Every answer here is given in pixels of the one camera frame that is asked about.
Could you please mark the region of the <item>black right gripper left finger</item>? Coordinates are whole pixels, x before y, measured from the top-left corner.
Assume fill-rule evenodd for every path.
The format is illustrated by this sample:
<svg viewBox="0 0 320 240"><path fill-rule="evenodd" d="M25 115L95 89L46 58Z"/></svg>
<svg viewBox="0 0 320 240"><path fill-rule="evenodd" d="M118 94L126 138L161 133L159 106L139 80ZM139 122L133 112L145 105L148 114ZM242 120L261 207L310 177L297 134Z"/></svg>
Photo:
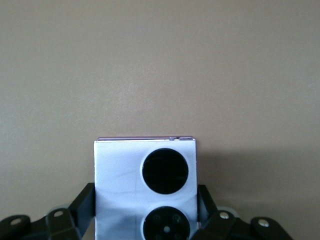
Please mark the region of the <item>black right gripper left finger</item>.
<svg viewBox="0 0 320 240"><path fill-rule="evenodd" d="M88 183L67 207L50 211L39 220L11 215L0 221L2 240L81 240L95 217L95 184Z"/></svg>

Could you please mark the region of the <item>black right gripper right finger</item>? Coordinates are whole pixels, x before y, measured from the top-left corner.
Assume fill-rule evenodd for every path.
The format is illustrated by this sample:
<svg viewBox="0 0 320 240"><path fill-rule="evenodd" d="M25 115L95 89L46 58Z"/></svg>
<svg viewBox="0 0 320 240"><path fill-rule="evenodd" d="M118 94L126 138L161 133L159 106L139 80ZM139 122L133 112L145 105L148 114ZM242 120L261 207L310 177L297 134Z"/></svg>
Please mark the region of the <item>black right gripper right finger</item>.
<svg viewBox="0 0 320 240"><path fill-rule="evenodd" d="M291 240L274 219L257 216L249 223L228 208L217 207L207 187L197 187L199 230L194 240Z"/></svg>

